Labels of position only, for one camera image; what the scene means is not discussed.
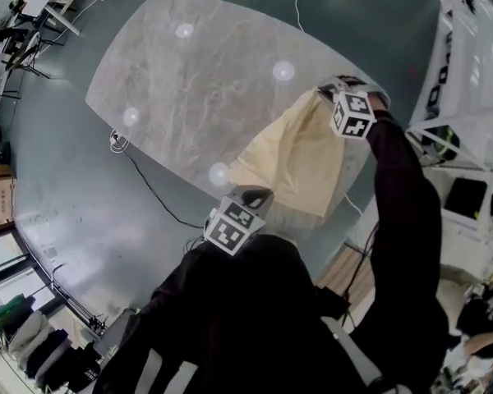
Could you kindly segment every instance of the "folded clothes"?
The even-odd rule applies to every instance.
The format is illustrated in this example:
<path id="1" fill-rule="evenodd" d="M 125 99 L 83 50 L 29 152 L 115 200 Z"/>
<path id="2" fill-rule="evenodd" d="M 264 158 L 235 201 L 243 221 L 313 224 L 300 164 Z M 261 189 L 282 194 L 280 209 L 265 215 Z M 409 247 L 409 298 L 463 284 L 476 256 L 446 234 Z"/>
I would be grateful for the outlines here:
<path id="1" fill-rule="evenodd" d="M 48 319 L 40 311 L 35 311 L 21 325 L 16 335 L 9 342 L 9 354 L 13 355 L 19 350 L 23 350 L 35 337 L 48 326 Z"/>
<path id="2" fill-rule="evenodd" d="M 56 330 L 48 335 L 48 338 L 31 353 L 25 367 L 27 378 L 34 378 L 46 359 L 67 339 L 65 330 Z"/>
<path id="3" fill-rule="evenodd" d="M 54 331 L 55 329 L 48 323 L 48 325 L 42 328 L 42 330 L 40 330 L 36 337 L 25 348 L 17 350 L 13 354 L 13 357 L 16 357 L 19 369 L 25 371 L 27 360 L 30 358 L 31 353 L 33 353 L 37 347 L 44 343 L 44 341 L 48 338 L 48 335 Z"/>
<path id="4" fill-rule="evenodd" d="M 0 306 L 0 318 L 7 314 L 9 311 L 14 309 L 17 305 L 19 305 L 25 299 L 24 295 L 17 295 L 9 302 Z"/>
<path id="5" fill-rule="evenodd" d="M 71 340 L 66 339 L 53 351 L 51 355 L 44 361 L 42 366 L 40 366 L 39 370 L 35 375 L 36 384 L 39 385 L 42 383 L 42 378 L 49 371 L 49 369 L 59 360 L 62 355 L 66 352 L 67 349 L 71 347 Z"/>
<path id="6" fill-rule="evenodd" d="M 94 349 L 94 343 L 88 343 L 84 350 L 76 350 L 76 367 L 71 372 L 67 387 L 72 392 L 81 392 L 100 375 L 97 360 L 102 358 Z"/>
<path id="7" fill-rule="evenodd" d="M 39 387 L 45 391 L 48 387 L 51 391 L 56 391 L 70 380 L 76 369 L 77 352 L 70 347 L 57 360 L 57 362 L 45 373 L 39 382 Z"/>
<path id="8" fill-rule="evenodd" d="M 6 335 L 6 338 L 13 337 L 16 331 L 33 313 L 32 307 L 34 303 L 35 298 L 33 296 L 29 296 L 9 312 L 0 317 L 0 332 L 3 332 Z"/>

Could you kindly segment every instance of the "fabric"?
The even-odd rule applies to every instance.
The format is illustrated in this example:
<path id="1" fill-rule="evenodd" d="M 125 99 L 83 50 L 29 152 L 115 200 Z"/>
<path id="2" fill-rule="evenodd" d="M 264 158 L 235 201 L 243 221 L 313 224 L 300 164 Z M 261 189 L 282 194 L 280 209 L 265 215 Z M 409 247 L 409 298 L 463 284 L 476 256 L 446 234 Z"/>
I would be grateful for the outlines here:
<path id="1" fill-rule="evenodd" d="M 139 382 L 137 383 L 135 394 L 147 394 L 150 392 L 154 381 L 161 370 L 163 365 L 163 358 L 155 350 L 150 349 L 148 354 L 148 360 L 145 363 L 145 367 L 142 369 Z"/>
<path id="2" fill-rule="evenodd" d="M 0 317 L 0 331 L 2 331 L 7 338 L 13 337 L 16 331 L 30 317 L 33 313 L 32 306 L 34 303 L 35 298 L 33 296 L 25 298 L 15 308 Z"/>
<path id="3" fill-rule="evenodd" d="M 68 348 L 57 362 L 46 372 L 40 382 L 40 387 L 45 391 L 49 387 L 51 391 L 56 391 L 67 381 L 76 371 L 77 352 L 72 347 Z"/>
<path id="4" fill-rule="evenodd" d="M 27 360 L 30 358 L 31 353 L 33 353 L 37 347 L 44 343 L 48 338 L 48 335 L 54 331 L 55 329 L 48 324 L 40 330 L 36 337 L 26 347 L 13 353 L 13 357 L 16 357 L 16 362 L 18 363 L 19 369 L 25 371 Z"/>
<path id="5" fill-rule="evenodd" d="M 48 338 L 31 353 L 25 366 L 28 378 L 34 378 L 46 359 L 67 339 L 65 330 L 57 330 L 48 335 Z"/>
<path id="6" fill-rule="evenodd" d="M 351 337 L 387 380 L 428 392 L 449 331 L 435 298 L 440 201 L 399 127 L 378 121 L 368 140 L 378 161 L 376 300 Z M 235 256 L 203 243 L 130 318 L 94 394 L 134 393 L 150 349 L 163 358 L 150 392 L 164 392 L 183 361 L 198 367 L 186 394 L 365 392 L 315 304 L 291 243 L 262 235 Z M 415 350 L 406 345 L 414 337 Z"/>
<path id="7" fill-rule="evenodd" d="M 17 295 L 14 298 L 12 298 L 9 302 L 7 302 L 4 305 L 0 306 L 0 318 L 7 314 L 8 312 L 12 311 L 17 307 L 21 302 L 23 302 L 25 299 L 24 295 Z"/>
<path id="8" fill-rule="evenodd" d="M 76 350 L 76 367 L 68 376 L 67 387 L 72 392 L 80 392 L 90 385 L 100 374 L 100 365 L 96 362 L 97 358 L 95 351 L 88 346 L 81 351 L 81 348 Z"/>
<path id="9" fill-rule="evenodd" d="M 343 162 L 344 139 L 315 89 L 305 92 L 230 165 L 228 179 L 274 191 L 275 201 L 324 217 Z"/>
<path id="10" fill-rule="evenodd" d="M 26 348 L 46 326 L 48 326 L 48 319 L 45 315 L 40 311 L 32 313 L 9 342 L 9 354 L 13 355 Z"/>
<path id="11" fill-rule="evenodd" d="M 48 370 L 59 360 L 64 352 L 71 347 L 71 340 L 68 338 L 64 340 L 60 345 L 53 351 L 51 355 L 44 361 L 42 366 L 35 375 L 35 382 L 37 385 L 42 383 L 42 378 L 48 372 Z"/>

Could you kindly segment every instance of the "black cable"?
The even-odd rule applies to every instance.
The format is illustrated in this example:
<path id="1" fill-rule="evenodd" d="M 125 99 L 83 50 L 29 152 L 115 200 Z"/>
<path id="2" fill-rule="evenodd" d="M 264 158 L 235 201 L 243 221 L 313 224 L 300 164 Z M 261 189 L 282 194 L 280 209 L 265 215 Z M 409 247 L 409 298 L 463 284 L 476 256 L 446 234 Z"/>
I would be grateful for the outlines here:
<path id="1" fill-rule="evenodd" d="M 122 152 L 126 155 L 126 157 L 128 159 L 130 159 L 131 163 L 133 163 L 133 166 L 135 167 L 135 169 L 137 170 L 137 172 L 139 172 L 139 175 L 141 176 L 142 180 L 145 182 L 145 184 L 148 186 L 148 188 L 150 189 L 151 193 L 155 196 L 155 198 L 161 203 L 161 205 L 163 206 L 164 210 L 166 210 L 170 216 L 172 216 L 172 218 L 174 218 L 176 221 L 178 221 L 179 223 L 181 223 L 182 225 L 186 225 L 188 227 L 193 227 L 194 229 L 204 229 L 204 227 L 200 227 L 198 225 L 194 225 L 193 223 L 189 223 L 189 222 L 185 222 L 183 220 L 181 220 L 180 218 L 178 218 L 173 212 L 172 210 L 170 210 L 166 204 L 164 204 L 164 202 L 161 200 L 161 198 L 159 197 L 159 195 L 155 192 L 155 190 L 152 188 L 152 186 L 150 185 L 150 183 L 148 182 L 148 180 L 146 179 L 146 177 L 143 175 L 143 173 L 141 172 L 141 170 L 139 169 L 139 167 L 137 166 L 137 163 L 131 158 L 130 155 L 128 155 L 128 153 L 126 153 L 126 149 L 124 149 L 121 144 L 118 142 L 118 138 L 117 138 L 117 135 L 114 135 L 113 136 L 114 139 L 117 141 L 117 144 L 118 144 L 118 147 L 121 148 Z"/>
<path id="2" fill-rule="evenodd" d="M 354 323 L 354 319 L 352 318 L 351 313 L 349 311 L 347 311 L 347 314 L 348 314 L 348 317 L 351 319 L 352 328 L 356 328 L 356 324 Z"/>
<path id="3" fill-rule="evenodd" d="M 352 244 L 349 244 L 348 242 L 344 242 L 343 243 L 347 248 L 350 248 L 351 250 L 353 251 L 356 251 L 357 253 L 361 254 L 361 255 L 366 255 L 365 252 L 361 249 L 361 248 L 358 248 L 357 246 L 355 245 L 352 245 Z"/>
<path id="4" fill-rule="evenodd" d="M 367 237 L 367 241 L 365 243 L 365 248 L 363 249 L 363 253 L 361 253 L 362 259 L 360 259 L 360 263 L 358 263 L 358 265 L 356 266 L 356 270 L 354 270 L 354 274 L 352 275 L 351 281 L 349 282 L 347 289 L 345 289 L 345 292 L 343 293 L 343 297 L 346 297 L 347 300 L 348 300 L 348 296 L 349 296 L 349 294 L 348 294 L 349 290 L 351 289 L 351 286 L 354 284 L 354 281 L 356 280 L 356 276 L 358 275 L 360 268 L 362 268 L 362 265 L 365 261 L 365 258 L 367 258 L 369 256 L 369 250 L 371 250 L 371 248 L 372 248 L 371 246 L 369 246 L 369 243 L 371 241 L 371 238 L 374 236 L 374 234 L 378 230 L 378 225 L 379 225 L 379 223 L 377 222 L 375 224 L 375 227 L 372 228 L 371 233 Z"/>
<path id="5" fill-rule="evenodd" d="M 375 226 L 372 228 L 371 233 L 367 237 L 367 241 L 365 243 L 365 248 L 363 249 L 363 252 L 361 252 L 360 250 L 355 250 L 356 252 L 359 252 L 362 255 L 362 258 L 360 259 L 360 262 L 356 266 L 356 269 L 354 270 L 354 273 L 352 274 L 351 281 L 349 282 L 347 288 L 345 289 L 345 291 L 343 291 L 343 298 L 347 302 L 348 302 L 349 297 L 350 297 L 349 291 L 351 290 L 351 287 L 354 284 L 354 281 L 356 280 L 356 276 L 360 272 L 360 268 L 362 268 L 362 265 L 365 262 L 365 259 L 370 256 L 370 251 L 372 250 L 372 245 L 369 245 L 369 244 L 371 242 L 371 238 L 375 235 L 376 231 L 378 230 L 379 225 L 380 225 L 380 223 L 377 222 L 375 224 Z M 353 247 L 351 247 L 349 244 L 345 244 L 345 245 L 348 246 L 349 248 L 353 249 Z M 347 311 L 345 311 L 345 314 L 343 315 L 342 326 L 345 325 L 345 321 L 347 321 L 347 316 L 350 316 L 350 312 L 349 312 L 348 308 L 347 308 Z"/>

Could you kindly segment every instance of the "fiducial marker cube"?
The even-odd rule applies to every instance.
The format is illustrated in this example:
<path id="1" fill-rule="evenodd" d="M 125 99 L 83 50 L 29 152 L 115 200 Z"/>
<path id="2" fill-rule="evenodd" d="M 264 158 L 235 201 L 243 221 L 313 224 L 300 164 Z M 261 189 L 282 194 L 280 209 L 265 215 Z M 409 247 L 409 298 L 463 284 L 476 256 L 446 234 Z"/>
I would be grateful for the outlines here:
<path id="1" fill-rule="evenodd" d="M 376 121 L 367 93 L 339 92 L 336 95 L 330 128 L 340 137 L 365 139 Z"/>

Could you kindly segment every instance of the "window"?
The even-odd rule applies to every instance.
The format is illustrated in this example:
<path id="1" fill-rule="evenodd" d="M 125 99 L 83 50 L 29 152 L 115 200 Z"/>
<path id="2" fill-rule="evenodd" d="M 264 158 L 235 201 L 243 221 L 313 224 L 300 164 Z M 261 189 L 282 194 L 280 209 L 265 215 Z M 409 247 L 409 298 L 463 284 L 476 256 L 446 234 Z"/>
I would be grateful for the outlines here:
<path id="1" fill-rule="evenodd" d="M 0 283 L 0 306 L 20 294 L 25 297 L 33 295 L 35 298 L 33 310 L 40 309 L 55 298 L 55 295 L 45 286 L 33 268 L 28 268 L 26 271 Z"/>
<path id="2" fill-rule="evenodd" d="M 0 231 L 0 306 L 17 295 L 33 296 L 33 310 L 49 314 L 64 304 L 13 226 Z"/>
<path id="3" fill-rule="evenodd" d="M 0 271 L 25 259 L 20 246 L 9 232 L 0 236 Z"/>

